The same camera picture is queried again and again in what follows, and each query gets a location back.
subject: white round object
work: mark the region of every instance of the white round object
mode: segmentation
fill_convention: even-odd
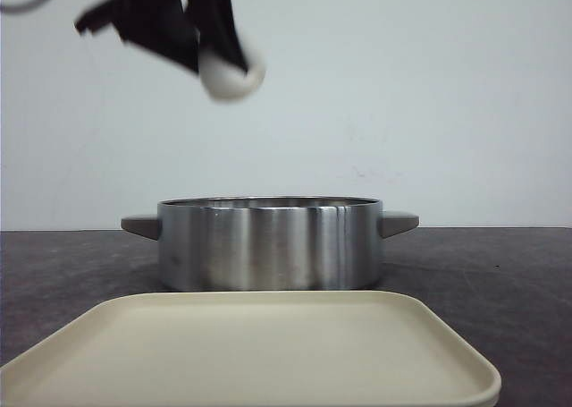
[[[248,72],[222,59],[212,49],[198,54],[198,76],[211,98],[235,100],[257,90],[265,78],[266,66],[262,56],[243,38],[240,40]]]

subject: square plate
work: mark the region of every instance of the square plate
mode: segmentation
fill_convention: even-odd
[[[496,368],[381,291],[106,301],[2,367],[3,406],[479,406]]]

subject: pot handle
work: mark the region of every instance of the pot handle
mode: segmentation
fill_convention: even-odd
[[[412,230],[419,225],[419,216],[408,212],[384,210],[378,223],[378,232],[383,239]]]
[[[127,216],[122,219],[122,229],[128,233],[158,240],[161,234],[161,225],[156,215]]]

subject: white wall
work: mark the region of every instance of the white wall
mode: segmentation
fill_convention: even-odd
[[[78,36],[96,1],[2,19],[5,230],[245,194],[572,225],[572,0],[233,0],[269,68],[224,106],[111,29]]]

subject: dark countertop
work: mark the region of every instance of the dark countertop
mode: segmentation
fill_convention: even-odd
[[[572,229],[419,228],[385,244],[377,289],[417,297],[487,357],[499,406],[572,405]],[[101,301],[165,291],[152,241],[2,233],[2,363]]]

